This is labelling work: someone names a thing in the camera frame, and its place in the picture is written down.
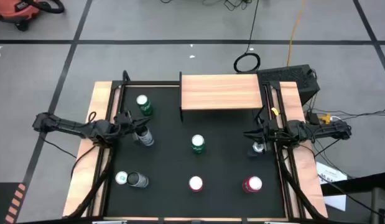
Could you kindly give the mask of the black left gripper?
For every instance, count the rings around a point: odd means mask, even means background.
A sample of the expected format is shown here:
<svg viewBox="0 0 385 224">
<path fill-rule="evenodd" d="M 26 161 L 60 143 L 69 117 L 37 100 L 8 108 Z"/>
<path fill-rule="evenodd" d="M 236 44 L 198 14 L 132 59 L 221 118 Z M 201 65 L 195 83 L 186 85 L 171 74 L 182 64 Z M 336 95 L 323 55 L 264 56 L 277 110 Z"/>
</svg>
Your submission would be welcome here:
<svg viewBox="0 0 385 224">
<path fill-rule="evenodd" d="M 150 117 L 132 119 L 129 112 L 120 112 L 114 117 L 114 124 L 117 127 L 116 137 L 120 138 L 128 134 L 146 133 L 145 126 L 151 120 Z"/>
</svg>

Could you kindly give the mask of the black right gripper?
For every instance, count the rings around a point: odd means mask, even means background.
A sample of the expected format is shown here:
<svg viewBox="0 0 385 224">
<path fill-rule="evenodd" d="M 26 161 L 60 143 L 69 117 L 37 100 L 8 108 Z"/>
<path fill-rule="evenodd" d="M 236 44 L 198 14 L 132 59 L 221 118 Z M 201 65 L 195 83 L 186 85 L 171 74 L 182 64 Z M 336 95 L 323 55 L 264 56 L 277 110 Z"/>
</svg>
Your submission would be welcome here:
<svg viewBox="0 0 385 224">
<path fill-rule="evenodd" d="M 278 126 L 276 119 L 265 121 L 263 128 L 245 131 L 244 137 L 253 141 L 288 142 L 288 134 Z"/>
</svg>

